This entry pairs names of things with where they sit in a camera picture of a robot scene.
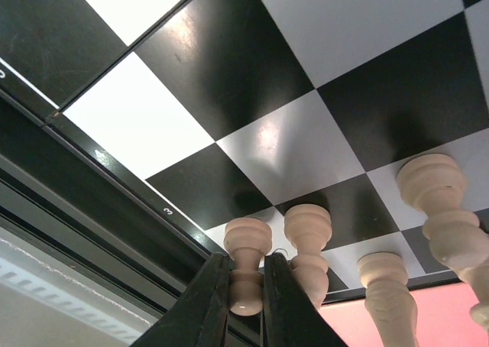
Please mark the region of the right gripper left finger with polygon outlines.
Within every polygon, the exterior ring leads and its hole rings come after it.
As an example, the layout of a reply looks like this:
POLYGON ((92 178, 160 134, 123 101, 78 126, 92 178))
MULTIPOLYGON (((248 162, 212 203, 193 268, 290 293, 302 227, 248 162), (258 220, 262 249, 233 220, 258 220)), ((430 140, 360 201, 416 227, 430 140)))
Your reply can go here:
POLYGON ((211 255, 171 309, 132 345, 226 345, 229 261, 227 255, 211 255))

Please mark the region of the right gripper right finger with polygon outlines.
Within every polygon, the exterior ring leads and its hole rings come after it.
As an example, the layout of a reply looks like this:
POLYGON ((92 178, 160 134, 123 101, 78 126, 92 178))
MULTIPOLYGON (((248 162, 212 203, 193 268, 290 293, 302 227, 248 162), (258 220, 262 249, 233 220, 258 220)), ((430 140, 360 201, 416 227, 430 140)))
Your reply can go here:
POLYGON ((281 253, 264 259, 262 346, 345 346, 321 317, 281 253))

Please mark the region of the white pawn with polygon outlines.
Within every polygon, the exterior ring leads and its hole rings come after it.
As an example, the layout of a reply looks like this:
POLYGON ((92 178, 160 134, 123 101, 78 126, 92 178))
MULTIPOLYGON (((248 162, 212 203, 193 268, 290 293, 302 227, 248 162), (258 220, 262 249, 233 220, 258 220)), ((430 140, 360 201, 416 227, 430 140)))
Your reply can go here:
POLYGON ((285 214, 284 234, 297 250, 290 261, 293 275, 318 310, 329 288, 329 263, 322 250, 332 237, 331 216, 321 206, 296 205, 285 214))
POLYGON ((225 250, 235 263, 229 274, 229 310, 238 316, 253 316, 263 309, 264 276, 259 264, 272 248, 270 226, 253 218, 238 218, 225 227, 225 250))

